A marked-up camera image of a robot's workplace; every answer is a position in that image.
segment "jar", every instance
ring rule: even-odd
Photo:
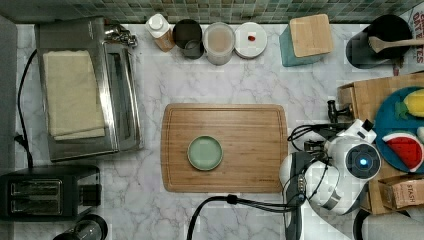
[[[235,33],[225,23],[217,22],[210,25],[204,35],[203,45],[209,62],[223,65],[230,61],[235,46]]]
[[[171,27],[161,14],[158,13],[152,16],[147,21],[146,28],[162,51],[168,52],[175,46]]]

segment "white marble countertop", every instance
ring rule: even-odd
[[[144,25],[129,25],[139,46],[133,50],[139,111],[145,148],[77,163],[97,164],[102,172],[103,202],[98,213],[109,224],[107,239],[185,239],[197,206],[216,194],[171,193],[163,187],[160,133],[169,103],[274,103],[284,107],[289,132],[304,123],[328,122],[327,100],[338,86],[357,80],[392,76],[390,66],[371,70],[352,67],[345,57],[347,41],[361,25],[332,25],[334,51],[312,65],[281,65],[279,35],[286,25],[264,25],[268,47],[256,59],[235,53],[223,66],[203,56],[186,60],[178,47],[161,52]],[[33,26],[18,25],[18,79],[35,49]],[[42,110],[37,60],[23,91],[23,112],[35,165],[50,163]],[[26,167],[25,153],[16,147],[17,168]],[[240,194],[260,201],[279,201],[281,194]],[[53,239],[72,223],[15,223],[15,239]],[[194,239],[285,239],[282,215],[247,207],[211,203],[203,208]]]

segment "teal container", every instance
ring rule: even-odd
[[[287,25],[283,34],[280,35],[280,51],[281,61],[284,67],[312,64],[314,62],[318,62],[325,55],[324,53],[307,57],[296,57],[294,54],[290,24]]]

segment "wooden spoon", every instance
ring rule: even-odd
[[[376,53],[379,53],[386,48],[424,45],[424,38],[401,40],[401,41],[396,41],[396,42],[386,42],[386,41],[381,40],[378,37],[369,37],[368,41],[369,41],[372,49]]]

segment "tile backsplash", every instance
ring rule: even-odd
[[[51,1],[26,2],[38,2],[36,7],[43,8]],[[68,9],[68,19],[101,15],[117,23],[145,23],[155,13],[161,13],[170,23],[185,18],[200,23],[287,23],[318,13],[326,13],[332,23],[369,23],[383,14],[400,15],[421,2],[424,0],[62,0],[55,1],[55,6]],[[8,17],[22,22],[20,16],[25,12],[18,13]],[[48,18],[33,14],[24,19],[37,22]]]

